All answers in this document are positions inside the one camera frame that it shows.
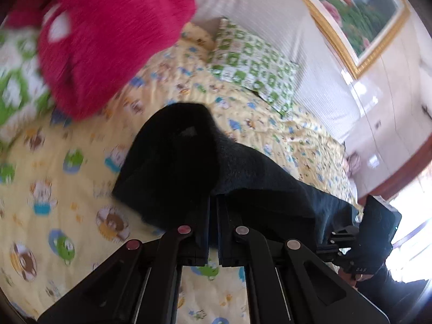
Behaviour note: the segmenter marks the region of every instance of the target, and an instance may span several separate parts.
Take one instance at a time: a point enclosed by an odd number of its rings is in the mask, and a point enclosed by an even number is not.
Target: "bedspread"
[[[213,41],[188,24],[98,115],[72,122],[54,110],[33,123],[0,165],[0,287],[21,312],[38,317],[123,242],[163,233],[110,196],[128,148],[157,110],[204,103],[233,140],[268,155],[297,179],[355,204],[341,167],[343,147],[295,103],[280,119],[240,87],[206,68]],[[178,323],[248,323],[243,268],[185,267]]]

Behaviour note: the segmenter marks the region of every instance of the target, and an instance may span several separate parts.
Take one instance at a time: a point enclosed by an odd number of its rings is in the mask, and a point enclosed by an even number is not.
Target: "painting of flowers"
[[[312,16],[330,38],[354,77],[374,50],[381,52],[409,15],[405,0],[306,0]]]

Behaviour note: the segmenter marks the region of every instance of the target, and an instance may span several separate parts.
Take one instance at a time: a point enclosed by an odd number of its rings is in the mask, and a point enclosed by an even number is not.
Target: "green and white pillowcase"
[[[228,18],[221,18],[208,63],[216,77],[257,92],[282,117],[290,111],[299,65]]]
[[[0,153],[52,105],[40,74],[38,36],[31,28],[0,28]]]

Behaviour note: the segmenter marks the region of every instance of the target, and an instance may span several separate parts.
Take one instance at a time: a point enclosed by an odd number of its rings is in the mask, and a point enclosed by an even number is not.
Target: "hand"
[[[353,288],[356,288],[356,284],[358,281],[369,280],[370,278],[373,277],[373,275],[369,275],[369,274],[356,274],[355,279],[353,279],[352,275],[345,273],[342,268],[339,268],[337,273],[343,280],[345,280]]]

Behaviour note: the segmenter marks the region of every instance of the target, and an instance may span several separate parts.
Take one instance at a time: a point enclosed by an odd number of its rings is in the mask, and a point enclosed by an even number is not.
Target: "wall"
[[[345,141],[347,153],[357,151],[362,158],[354,177],[359,197],[395,173],[432,133],[432,120],[422,111],[420,81],[421,55],[432,57],[432,40],[419,32],[419,21],[412,10],[391,45],[359,80],[378,99]],[[424,87],[423,92],[432,93],[432,87]],[[376,168],[367,164],[374,155],[379,159]]]

